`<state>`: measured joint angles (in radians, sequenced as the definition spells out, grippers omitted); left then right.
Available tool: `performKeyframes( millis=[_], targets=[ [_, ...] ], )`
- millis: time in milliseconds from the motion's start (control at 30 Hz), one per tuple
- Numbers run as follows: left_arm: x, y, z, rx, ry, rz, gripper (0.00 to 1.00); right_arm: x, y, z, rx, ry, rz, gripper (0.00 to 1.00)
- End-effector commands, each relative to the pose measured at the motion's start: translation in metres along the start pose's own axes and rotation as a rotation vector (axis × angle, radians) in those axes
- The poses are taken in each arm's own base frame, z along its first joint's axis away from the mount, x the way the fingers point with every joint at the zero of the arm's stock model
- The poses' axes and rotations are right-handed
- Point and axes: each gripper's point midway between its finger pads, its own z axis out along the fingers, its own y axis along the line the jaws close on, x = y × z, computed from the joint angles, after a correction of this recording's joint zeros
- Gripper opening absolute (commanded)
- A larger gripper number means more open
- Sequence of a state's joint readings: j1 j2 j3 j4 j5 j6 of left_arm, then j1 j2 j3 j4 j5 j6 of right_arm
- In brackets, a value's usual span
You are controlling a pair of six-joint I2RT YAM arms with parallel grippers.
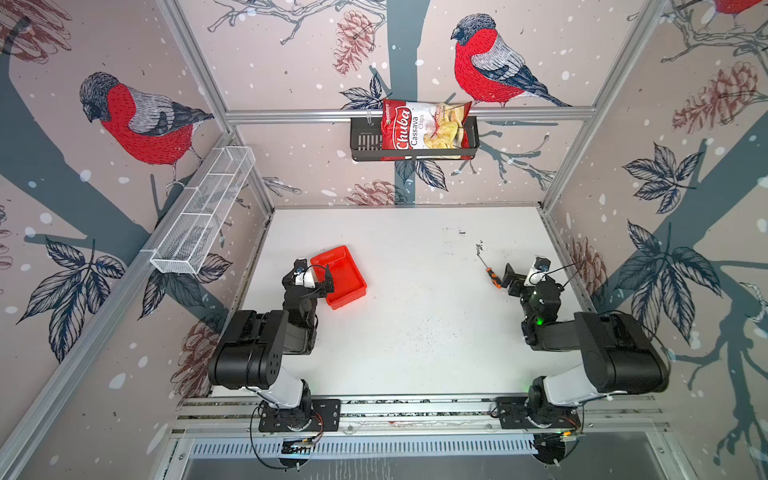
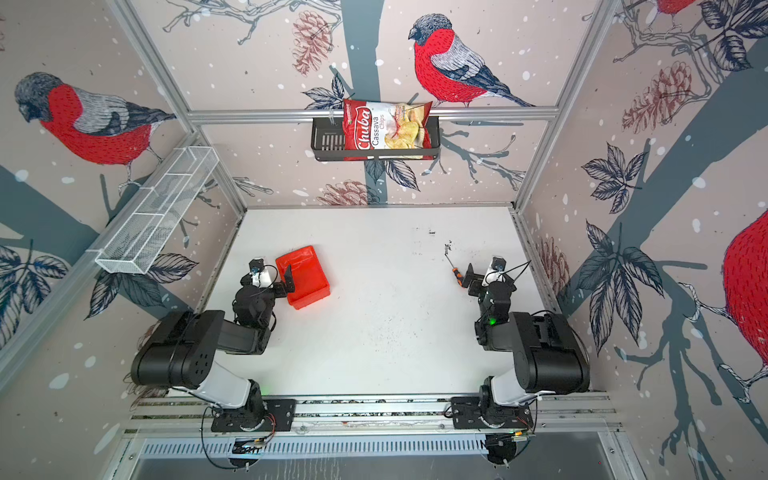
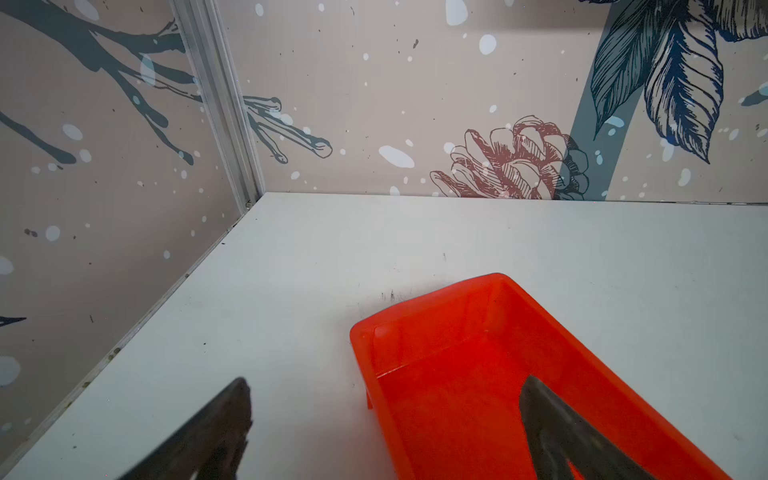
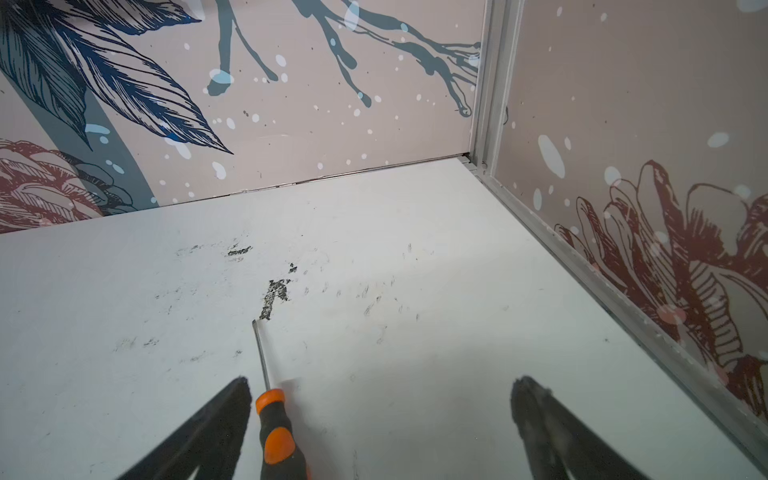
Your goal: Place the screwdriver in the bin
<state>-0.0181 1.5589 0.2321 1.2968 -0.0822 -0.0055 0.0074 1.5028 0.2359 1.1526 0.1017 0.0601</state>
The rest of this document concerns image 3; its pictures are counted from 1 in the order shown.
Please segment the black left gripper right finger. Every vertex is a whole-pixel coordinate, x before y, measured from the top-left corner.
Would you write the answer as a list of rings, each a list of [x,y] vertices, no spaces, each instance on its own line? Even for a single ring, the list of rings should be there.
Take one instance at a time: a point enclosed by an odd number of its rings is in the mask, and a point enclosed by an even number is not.
[[[538,378],[526,378],[519,409],[538,479],[652,477]]]

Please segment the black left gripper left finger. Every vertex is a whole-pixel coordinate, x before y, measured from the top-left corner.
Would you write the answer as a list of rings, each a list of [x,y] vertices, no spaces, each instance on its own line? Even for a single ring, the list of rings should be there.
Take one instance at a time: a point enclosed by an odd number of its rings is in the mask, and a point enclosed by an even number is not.
[[[124,479],[235,479],[252,426],[251,392],[234,379]]]

